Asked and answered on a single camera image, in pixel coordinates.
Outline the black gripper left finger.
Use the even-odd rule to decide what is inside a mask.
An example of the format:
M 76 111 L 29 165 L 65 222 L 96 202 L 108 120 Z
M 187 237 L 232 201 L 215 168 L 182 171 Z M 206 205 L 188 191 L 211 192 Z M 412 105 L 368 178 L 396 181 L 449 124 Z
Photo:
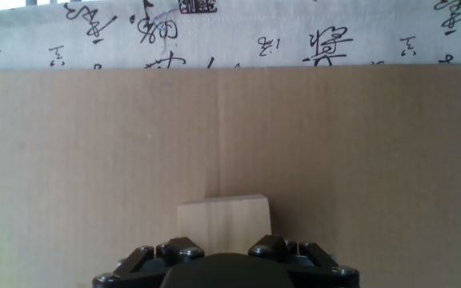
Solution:
M 172 238 L 157 246 L 139 246 L 117 268 L 92 280 L 93 288 L 160 288 L 177 265 L 203 258 L 205 251 L 188 237 Z

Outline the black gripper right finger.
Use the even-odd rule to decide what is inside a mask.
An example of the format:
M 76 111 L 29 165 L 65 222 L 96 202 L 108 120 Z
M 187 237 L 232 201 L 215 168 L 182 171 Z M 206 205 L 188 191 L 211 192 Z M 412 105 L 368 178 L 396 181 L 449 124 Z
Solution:
M 249 248 L 247 255 L 275 264 L 279 272 L 272 268 L 267 271 L 283 276 L 292 287 L 360 287 L 359 271 L 338 264 L 315 242 L 296 242 L 267 234 Z

